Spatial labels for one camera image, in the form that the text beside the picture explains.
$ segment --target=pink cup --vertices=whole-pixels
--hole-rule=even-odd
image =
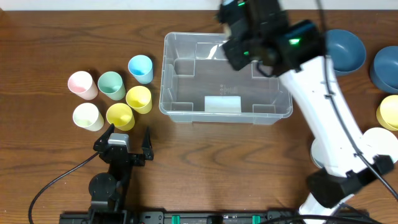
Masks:
[[[75,72],[68,80],[69,90],[85,100],[92,100],[98,94],[93,77],[88,72]]]

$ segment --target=plastic bin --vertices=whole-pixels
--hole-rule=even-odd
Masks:
[[[292,95],[277,78],[249,64],[234,71],[224,34],[166,35],[159,108],[175,122],[274,124],[293,113]]]

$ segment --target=green cup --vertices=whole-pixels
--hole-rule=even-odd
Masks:
[[[98,89],[112,100],[126,96],[122,77],[116,72],[105,72],[98,80]]]

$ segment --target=brown wood surface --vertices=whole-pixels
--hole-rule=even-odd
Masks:
[[[136,115],[130,132],[138,151],[149,126],[155,160],[133,171],[127,208],[168,211],[298,208],[306,199],[305,178],[317,168],[309,156],[312,134],[296,104],[291,117],[272,126],[176,124],[158,108],[164,37],[176,32],[221,32],[212,11],[75,11],[0,13],[0,223],[27,223],[34,195],[49,181],[94,151],[108,127],[89,132],[73,124],[85,100],[68,91],[68,77],[86,70],[97,81],[106,71],[138,85],[127,70],[137,54],[154,60],[153,109]],[[388,94],[368,76],[378,50],[398,45],[398,12],[330,11],[329,28],[347,29],[363,40],[365,65],[339,78],[360,128],[379,126],[375,110]],[[318,21],[315,11],[292,11],[293,21]],[[94,100],[105,115],[114,102]],[[49,188],[34,208],[35,223],[58,223],[63,211],[86,211],[88,183],[108,166],[96,158]],[[386,176],[398,189],[398,170]],[[372,217],[397,223],[397,202],[380,182],[349,201]]]

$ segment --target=white label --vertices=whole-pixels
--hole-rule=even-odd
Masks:
[[[205,96],[205,112],[242,113],[240,96]]]

